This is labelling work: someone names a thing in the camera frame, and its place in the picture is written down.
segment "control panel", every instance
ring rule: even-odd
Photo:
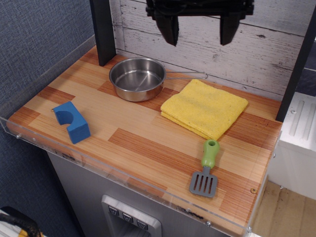
[[[112,237],[162,237],[156,218],[108,195],[102,196],[102,207]]]

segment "frying pan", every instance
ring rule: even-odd
[[[166,72],[164,66],[151,58],[129,58],[115,64],[109,73],[117,95],[128,101],[140,102],[156,97],[163,89],[167,73],[194,73],[203,74],[202,78],[183,79],[206,79],[206,73],[196,72]]]

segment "gray spatula head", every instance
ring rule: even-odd
[[[210,174],[210,167],[204,166],[203,172],[194,172],[190,192],[193,194],[212,198],[215,196],[217,186],[217,177]]]

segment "screw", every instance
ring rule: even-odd
[[[257,190],[255,188],[251,188],[250,191],[251,191],[252,194],[256,194],[257,193]]]
[[[212,226],[212,222],[210,222],[210,221],[207,221],[205,224],[206,224],[207,227],[211,227]]]

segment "blue foam block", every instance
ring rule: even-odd
[[[67,131],[73,144],[91,136],[88,123],[71,101],[57,106],[53,111],[60,125],[70,124]]]

